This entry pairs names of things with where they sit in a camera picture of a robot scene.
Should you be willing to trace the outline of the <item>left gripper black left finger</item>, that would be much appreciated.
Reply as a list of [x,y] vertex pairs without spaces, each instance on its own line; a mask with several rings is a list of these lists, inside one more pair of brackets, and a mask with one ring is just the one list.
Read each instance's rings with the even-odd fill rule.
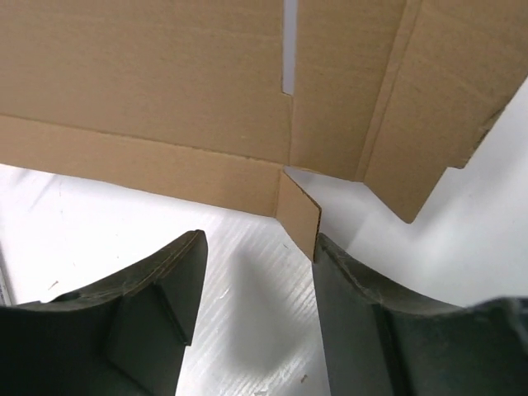
[[50,302],[2,307],[2,394],[175,394],[206,265],[205,233],[189,231]]

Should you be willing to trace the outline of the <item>cardboard box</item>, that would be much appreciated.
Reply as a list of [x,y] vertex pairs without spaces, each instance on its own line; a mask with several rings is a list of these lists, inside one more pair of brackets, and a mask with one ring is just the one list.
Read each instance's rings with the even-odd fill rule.
[[4,1],[1,160],[274,217],[311,257],[296,167],[412,222],[527,76],[524,1]]

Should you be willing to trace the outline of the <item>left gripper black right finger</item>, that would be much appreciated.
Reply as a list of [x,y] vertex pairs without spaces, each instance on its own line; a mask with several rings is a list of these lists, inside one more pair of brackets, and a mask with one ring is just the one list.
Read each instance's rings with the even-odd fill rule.
[[526,394],[526,298],[447,304],[372,270],[324,234],[312,268],[332,394]]

